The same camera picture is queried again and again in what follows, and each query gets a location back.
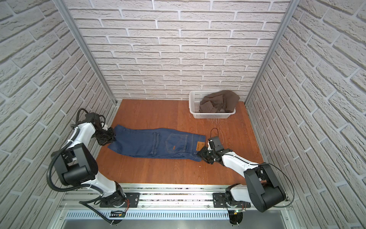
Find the blue denim jeans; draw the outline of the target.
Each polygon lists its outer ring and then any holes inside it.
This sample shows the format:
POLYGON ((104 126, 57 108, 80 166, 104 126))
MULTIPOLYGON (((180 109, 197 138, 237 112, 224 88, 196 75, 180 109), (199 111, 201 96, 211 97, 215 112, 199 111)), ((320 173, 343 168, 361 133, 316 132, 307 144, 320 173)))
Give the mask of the blue denim jeans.
POLYGON ((200 162, 197 155, 205 146, 206 136, 174 129, 135 130, 117 125, 115 141, 108 148, 113 152, 137 158, 189 159, 200 162))

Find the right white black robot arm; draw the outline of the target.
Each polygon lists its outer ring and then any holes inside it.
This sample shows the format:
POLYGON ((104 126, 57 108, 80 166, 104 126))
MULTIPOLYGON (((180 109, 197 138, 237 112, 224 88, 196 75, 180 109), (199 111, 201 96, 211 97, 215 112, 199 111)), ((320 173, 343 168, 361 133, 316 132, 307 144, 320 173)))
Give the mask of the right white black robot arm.
POLYGON ((210 138, 208 146, 203 147, 197 155, 208 164, 216 162, 232 169, 246 180, 245 185, 234 184, 226 188, 222 199, 227 207, 244 207, 249 203, 259 212, 264 212, 287 199, 270 164, 255 163, 231 149, 225 149, 217 136, 210 138))

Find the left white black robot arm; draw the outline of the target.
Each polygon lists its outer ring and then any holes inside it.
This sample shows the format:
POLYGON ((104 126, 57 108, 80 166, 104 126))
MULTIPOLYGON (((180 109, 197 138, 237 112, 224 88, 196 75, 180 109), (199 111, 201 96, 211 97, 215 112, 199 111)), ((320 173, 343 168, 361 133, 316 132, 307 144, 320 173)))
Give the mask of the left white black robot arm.
POLYGON ((101 114, 86 112, 83 120, 79 119, 79 115, 76 117, 71 138, 60 150, 51 154, 46 175, 49 187, 57 192, 94 189, 100 194, 98 201, 102 208, 130 208, 133 196, 125 194, 116 181, 99 172, 96 159, 87 148, 92 138, 100 146, 114 142, 113 128, 106 125, 101 114))

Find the brown trousers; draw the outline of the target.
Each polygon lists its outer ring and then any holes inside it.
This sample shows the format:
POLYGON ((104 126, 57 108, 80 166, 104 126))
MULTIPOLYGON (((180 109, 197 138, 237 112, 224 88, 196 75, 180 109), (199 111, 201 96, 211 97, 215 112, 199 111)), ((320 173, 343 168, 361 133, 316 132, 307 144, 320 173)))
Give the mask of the brown trousers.
POLYGON ((199 112, 220 113, 221 110, 224 110, 225 113, 233 113, 239 99, 239 95, 230 90, 212 93, 202 99, 199 112))

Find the aluminium mounting rail frame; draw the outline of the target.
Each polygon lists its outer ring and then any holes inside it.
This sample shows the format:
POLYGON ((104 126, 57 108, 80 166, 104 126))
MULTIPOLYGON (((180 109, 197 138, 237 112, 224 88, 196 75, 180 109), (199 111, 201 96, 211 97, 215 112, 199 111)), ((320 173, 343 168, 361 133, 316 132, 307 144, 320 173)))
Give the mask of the aluminium mounting rail frame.
POLYGON ((292 207, 281 203, 278 208, 259 212, 252 203, 229 203, 224 197, 224 185, 171 185, 171 184, 122 184, 129 199, 119 208, 94 204, 98 213, 78 202, 97 197, 90 190, 71 191, 65 194, 49 224, 50 229, 60 229, 68 220, 83 220, 91 228, 94 220, 118 226, 128 220, 226 220, 246 228, 298 229, 299 221, 292 207))

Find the left aluminium corner post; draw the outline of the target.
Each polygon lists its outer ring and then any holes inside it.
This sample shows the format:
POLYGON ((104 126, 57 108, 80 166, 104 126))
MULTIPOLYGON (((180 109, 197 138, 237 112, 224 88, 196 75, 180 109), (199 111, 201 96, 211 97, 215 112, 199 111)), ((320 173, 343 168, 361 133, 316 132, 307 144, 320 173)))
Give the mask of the left aluminium corner post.
POLYGON ((66 6, 66 3, 62 0, 55 0, 54 4, 57 7, 58 11, 60 12, 61 16, 63 17, 64 21, 66 22, 67 26, 69 27, 70 32, 74 36, 76 42, 78 43, 81 51, 85 55, 91 68, 95 72, 98 80, 100 81, 100 83, 101 83, 103 89, 105 90, 106 94, 108 95, 109 99, 116 106, 118 104, 118 101, 116 100, 116 98, 115 98, 111 88, 109 87, 99 65, 97 64, 86 40, 84 39, 79 27, 77 26, 75 19, 73 18, 71 12, 69 11, 68 7, 66 6))

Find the aluminium corner post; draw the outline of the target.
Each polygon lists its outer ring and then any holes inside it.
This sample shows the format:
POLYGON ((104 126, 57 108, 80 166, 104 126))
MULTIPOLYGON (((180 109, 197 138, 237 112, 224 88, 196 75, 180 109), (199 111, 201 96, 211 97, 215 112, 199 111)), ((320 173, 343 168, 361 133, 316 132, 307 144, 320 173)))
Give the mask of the aluminium corner post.
POLYGON ((255 89, 257 88, 261 78, 263 77, 264 71, 266 70, 267 66, 269 65, 269 62, 271 61, 273 55, 275 54, 275 51, 276 51, 279 43, 281 42, 282 37, 296 11, 299 3, 300 3, 300 0, 290 1, 288 8, 284 14, 284 17, 283 17, 282 21, 280 22, 279 27, 274 35, 274 38, 269 46, 268 52, 266 53, 265 58, 259 68, 257 76, 254 79, 254 82, 251 86, 248 96, 246 97, 245 105, 247 105, 249 103, 250 99, 253 97, 255 89))
POLYGON ((77 26, 75 19, 73 18, 71 12, 69 11, 68 7, 66 6, 66 3, 62 0, 55 0, 54 4, 57 7, 58 11, 60 12, 61 16, 63 17, 64 21, 66 22, 67 26, 69 27, 70 32, 74 36, 76 42, 78 43, 81 51, 85 55, 91 68, 95 72, 98 80, 100 81, 100 83, 101 83, 103 89, 105 90, 106 94, 108 95, 109 99, 116 106, 118 104, 118 101, 116 100, 116 98, 115 98, 111 88, 109 87, 99 65, 97 64, 86 40, 84 39, 79 27, 77 26))

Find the right aluminium corner post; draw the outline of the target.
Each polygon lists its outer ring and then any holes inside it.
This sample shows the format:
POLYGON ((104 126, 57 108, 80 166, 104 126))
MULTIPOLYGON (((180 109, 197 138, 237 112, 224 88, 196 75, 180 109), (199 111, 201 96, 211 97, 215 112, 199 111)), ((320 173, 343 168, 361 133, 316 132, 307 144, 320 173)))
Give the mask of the right aluminium corner post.
POLYGON ((300 0, 290 1, 288 8, 284 14, 284 17, 283 17, 282 21, 280 22, 279 27, 274 35, 274 38, 269 46, 268 52, 266 53, 265 58, 259 68, 257 76, 254 79, 254 82, 251 86, 248 96, 246 97, 245 105, 247 105, 249 103, 250 99, 253 97, 255 89, 257 88, 261 78, 263 77, 264 71, 266 70, 267 66, 269 65, 269 62, 271 61, 273 55, 275 54, 275 51, 276 51, 279 43, 281 42, 282 37, 296 11, 299 3, 300 3, 300 0))

